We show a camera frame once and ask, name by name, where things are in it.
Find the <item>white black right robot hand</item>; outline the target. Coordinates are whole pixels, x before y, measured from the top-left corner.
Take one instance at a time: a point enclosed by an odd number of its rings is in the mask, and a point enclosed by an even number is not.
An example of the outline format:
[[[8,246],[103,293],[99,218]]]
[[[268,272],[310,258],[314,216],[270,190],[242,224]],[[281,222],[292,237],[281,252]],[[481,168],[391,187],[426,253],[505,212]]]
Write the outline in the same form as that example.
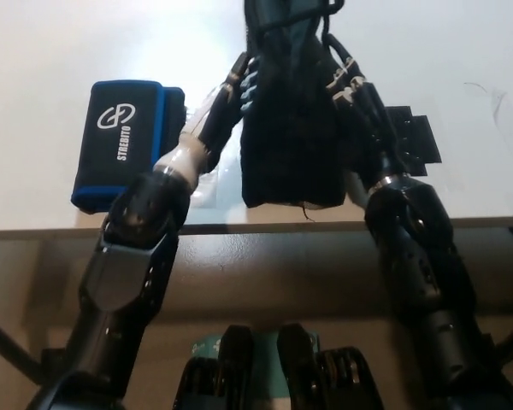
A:
[[[322,36],[327,51],[341,60],[327,93],[336,109],[347,149],[347,167],[366,190],[389,179],[409,175],[398,150],[398,136],[374,84],[367,80],[356,59],[334,35]]]

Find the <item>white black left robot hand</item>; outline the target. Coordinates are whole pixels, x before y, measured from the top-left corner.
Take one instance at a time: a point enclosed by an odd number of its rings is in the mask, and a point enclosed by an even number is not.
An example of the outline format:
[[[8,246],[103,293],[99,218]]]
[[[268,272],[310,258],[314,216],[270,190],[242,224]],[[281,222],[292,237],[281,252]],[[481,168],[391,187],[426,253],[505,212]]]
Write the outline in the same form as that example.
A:
[[[224,81],[187,120],[177,145],[156,162],[155,172],[173,174],[195,190],[200,176],[213,171],[233,128],[241,120],[240,84],[249,61],[247,53],[239,55]]]

